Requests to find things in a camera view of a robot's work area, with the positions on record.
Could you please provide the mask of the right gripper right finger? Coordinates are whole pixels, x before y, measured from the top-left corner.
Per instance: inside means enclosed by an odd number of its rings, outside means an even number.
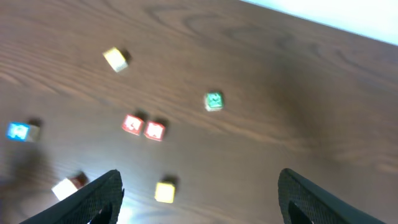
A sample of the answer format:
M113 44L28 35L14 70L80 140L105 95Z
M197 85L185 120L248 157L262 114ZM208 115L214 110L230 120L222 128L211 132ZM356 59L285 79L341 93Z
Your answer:
M382 224L292 169L278 179L279 207L285 224Z

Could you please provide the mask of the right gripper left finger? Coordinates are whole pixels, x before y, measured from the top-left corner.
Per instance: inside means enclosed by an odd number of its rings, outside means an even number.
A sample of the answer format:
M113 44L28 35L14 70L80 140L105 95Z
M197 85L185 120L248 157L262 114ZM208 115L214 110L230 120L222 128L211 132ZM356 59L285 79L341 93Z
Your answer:
M121 174L110 170L21 224L117 224L123 197Z

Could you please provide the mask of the letter A red block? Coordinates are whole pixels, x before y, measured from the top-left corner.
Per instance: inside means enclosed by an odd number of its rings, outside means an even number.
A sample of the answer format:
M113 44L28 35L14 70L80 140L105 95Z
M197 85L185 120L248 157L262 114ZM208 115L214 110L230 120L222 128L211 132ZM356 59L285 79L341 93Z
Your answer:
M121 125L122 129L126 132L140 136L144 126L144 121L137 116L127 114Z

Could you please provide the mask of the letter I red block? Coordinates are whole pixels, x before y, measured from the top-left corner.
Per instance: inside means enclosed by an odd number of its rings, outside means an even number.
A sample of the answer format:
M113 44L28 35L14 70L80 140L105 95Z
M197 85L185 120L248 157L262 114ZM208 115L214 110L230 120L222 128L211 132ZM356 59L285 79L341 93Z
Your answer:
M155 141L162 141L165 133L165 126L155 121L148 121L144 130L144 136Z

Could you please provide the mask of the blue number 2 block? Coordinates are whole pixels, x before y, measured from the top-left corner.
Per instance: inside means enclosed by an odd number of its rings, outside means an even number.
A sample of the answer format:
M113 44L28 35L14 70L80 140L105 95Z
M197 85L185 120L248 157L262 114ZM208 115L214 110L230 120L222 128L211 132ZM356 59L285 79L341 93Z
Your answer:
M6 137L13 141L36 142L40 138L40 127L29 123L10 122Z

